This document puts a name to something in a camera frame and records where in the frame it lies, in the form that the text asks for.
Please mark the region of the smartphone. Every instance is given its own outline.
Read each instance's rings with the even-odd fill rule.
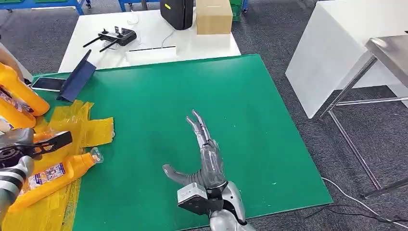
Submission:
[[[37,81],[31,84],[31,88],[35,90],[59,92],[64,83],[65,79],[63,78],[39,77]]]

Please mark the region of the cardboard box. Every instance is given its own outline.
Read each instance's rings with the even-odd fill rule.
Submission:
[[[232,10],[229,0],[196,0],[197,35],[231,33]]]

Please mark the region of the bottle cap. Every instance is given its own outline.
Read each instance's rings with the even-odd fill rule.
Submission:
[[[92,156],[94,163],[99,164],[103,162],[103,155],[99,152],[98,148],[92,148],[90,150],[90,155]]]

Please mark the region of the stainless steel tabletop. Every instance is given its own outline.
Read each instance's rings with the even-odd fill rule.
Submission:
[[[366,47],[408,88],[408,35],[370,38]]]

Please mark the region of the robotic arm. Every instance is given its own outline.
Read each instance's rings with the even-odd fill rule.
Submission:
[[[200,146],[201,169],[194,174],[180,173],[170,165],[163,171],[172,180],[184,185],[177,191],[178,206],[198,215],[207,214],[213,231],[255,231],[245,220],[240,191],[234,182],[227,181],[219,147],[203,119],[194,110],[197,122],[187,117]]]
[[[0,136],[0,224],[26,179],[31,176],[34,159],[72,142],[69,131],[38,143],[34,143],[33,139],[34,131],[31,128],[12,130]]]

